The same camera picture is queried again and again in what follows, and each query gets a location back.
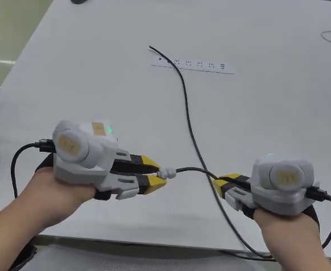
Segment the white table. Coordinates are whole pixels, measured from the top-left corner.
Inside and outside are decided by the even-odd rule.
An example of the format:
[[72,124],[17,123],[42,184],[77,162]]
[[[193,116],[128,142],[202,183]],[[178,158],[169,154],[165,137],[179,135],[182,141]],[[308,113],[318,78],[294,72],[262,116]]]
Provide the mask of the white table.
[[[234,75],[183,71],[194,132],[215,174],[250,174],[274,152],[313,162],[331,195],[331,2],[274,0],[55,0],[0,90],[0,209],[12,200],[10,162],[50,137],[61,119],[111,119],[120,147],[163,167],[200,166],[178,75],[151,66],[170,57],[227,62]],[[21,191],[45,157],[24,152]],[[265,251],[254,222],[231,219]],[[322,238],[331,205],[316,204]],[[244,250],[201,173],[182,173],[149,196],[84,204],[43,234]],[[331,256],[331,244],[326,249]]]

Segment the black strap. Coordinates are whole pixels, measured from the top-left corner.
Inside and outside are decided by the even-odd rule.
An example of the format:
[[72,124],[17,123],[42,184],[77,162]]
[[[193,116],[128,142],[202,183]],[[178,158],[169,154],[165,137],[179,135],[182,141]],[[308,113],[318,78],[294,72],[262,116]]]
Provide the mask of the black strap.
[[[248,208],[248,206],[246,206],[245,204],[243,204],[242,211],[245,214],[245,216],[249,217],[250,219],[254,219],[255,209]],[[317,223],[318,228],[320,229],[318,216],[317,216],[316,210],[314,210],[313,205],[309,206],[302,213],[304,213],[305,215],[307,215],[310,218],[312,218]]]

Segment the power outlet socket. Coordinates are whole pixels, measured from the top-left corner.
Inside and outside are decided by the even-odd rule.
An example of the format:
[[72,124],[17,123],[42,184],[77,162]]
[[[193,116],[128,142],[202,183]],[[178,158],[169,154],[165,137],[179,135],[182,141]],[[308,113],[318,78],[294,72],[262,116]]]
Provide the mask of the power outlet socket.
[[[202,72],[217,72],[226,73],[229,75],[234,74],[234,69],[226,63],[214,63],[214,62],[203,62],[199,60],[181,60],[179,58],[171,59],[173,63],[179,69],[190,69],[192,71],[202,71]],[[173,66],[162,56],[155,55],[152,59],[152,65],[157,67],[168,67]]]

